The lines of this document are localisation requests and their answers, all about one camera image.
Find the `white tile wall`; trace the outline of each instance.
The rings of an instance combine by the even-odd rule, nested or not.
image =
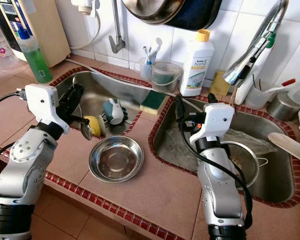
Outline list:
[[[71,5],[70,1],[55,0],[61,21],[71,45],[87,42],[96,30],[94,19],[83,16]],[[163,41],[157,58],[164,61],[183,63],[187,45],[196,36],[196,32],[173,28],[167,25],[148,25],[135,18],[118,1],[121,35],[126,48],[118,54],[111,50],[108,36],[116,36],[112,1],[99,0],[98,13],[101,29],[97,40],[83,50],[74,53],[88,58],[133,68],[134,63],[144,57],[143,46],[160,37]],[[214,57],[210,63],[206,78],[213,79],[216,70],[226,70],[246,50],[276,0],[222,0],[211,30],[214,44]],[[275,46],[261,71],[266,88],[292,78],[300,78],[300,0],[289,0],[284,21],[278,32]]]

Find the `white detergent bottle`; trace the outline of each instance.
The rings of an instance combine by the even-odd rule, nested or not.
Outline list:
[[[214,54],[214,45],[209,41],[210,31],[201,29],[196,40],[189,43],[189,50],[183,64],[183,78],[180,93],[184,97],[200,95],[202,84]]]

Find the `green sponge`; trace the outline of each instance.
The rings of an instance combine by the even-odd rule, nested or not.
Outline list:
[[[168,97],[160,92],[151,90],[140,105],[140,110],[158,115],[164,108]]]

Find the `tile countertop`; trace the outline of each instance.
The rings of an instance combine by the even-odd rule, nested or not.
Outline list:
[[[102,71],[138,78],[136,72],[126,68],[76,55],[71,58]],[[69,62],[58,64],[51,69],[52,81],[78,67]],[[29,66],[20,63],[0,72],[0,96],[34,81]],[[162,164],[151,153],[148,136],[157,118],[142,112],[126,134],[141,145],[145,155],[141,171],[129,181],[113,184],[94,178],[89,172],[88,159],[100,140],[86,141],[80,132],[71,129],[58,141],[44,182],[154,240],[209,239],[197,177]],[[27,111],[26,102],[17,97],[7,99],[0,104],[0,126],[4,126],[0,127],[0,146],[19,139],[34,124],[36,121]],[[300,141],[298,127],[290,126]],[[253,225],[247,230],[247,236],[249,240],[300,240],[300,203],[290,208],[276,208],[254,200]]]

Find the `wall-mounted tap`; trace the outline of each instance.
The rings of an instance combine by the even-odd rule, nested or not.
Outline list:
[[[121,33],[120,33],[120,22],[119,22],[117,0],[112,0],[112,8],[113,8],[113,15],[114,15],[116,43],[112,38],[112,36],[109,36],[109,41],[110,41],[112,52],[114,54],[117,54],[121,49],[124,49],[126,47],[126,43],[122,40]]]
[[[276,34],[286,13],[289,0],[278,0],[266,15],[259,29],[255,33],[247,51],[233,63],[223,75],[223,79],[240,87],[258,57],[270,42],[268,38]]]

